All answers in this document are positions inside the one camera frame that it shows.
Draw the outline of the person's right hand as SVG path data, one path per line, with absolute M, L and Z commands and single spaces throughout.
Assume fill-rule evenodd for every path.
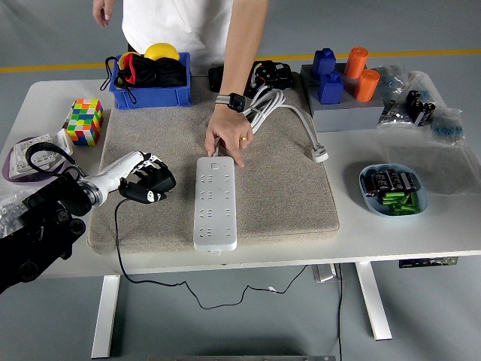
M 113 14 L 116 0 L 94 0 L 92 3 L 92 15 L 97 24 L 104 28 L 109 25 Z

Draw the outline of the person's left hand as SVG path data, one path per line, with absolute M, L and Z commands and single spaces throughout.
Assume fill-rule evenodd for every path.
M 231 110 L 227 105 L 216 104 L 205 135 L 204 147 L 208 156 L 214 154 L 218 138 L 224 142 L 225 149 L 235 163 L 244 167 L 241 151 L 254 139 L 253 129 L 244 114 Z

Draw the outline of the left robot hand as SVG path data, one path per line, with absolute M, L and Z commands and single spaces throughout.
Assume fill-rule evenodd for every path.
M 128 153 L 111 163 L 90 181 L 95 206 L 102 205 L 108 194 L 115 190 L 124 198 L 143 204 L 159 202 L 177 183 L 161 159 L 140 151 Z

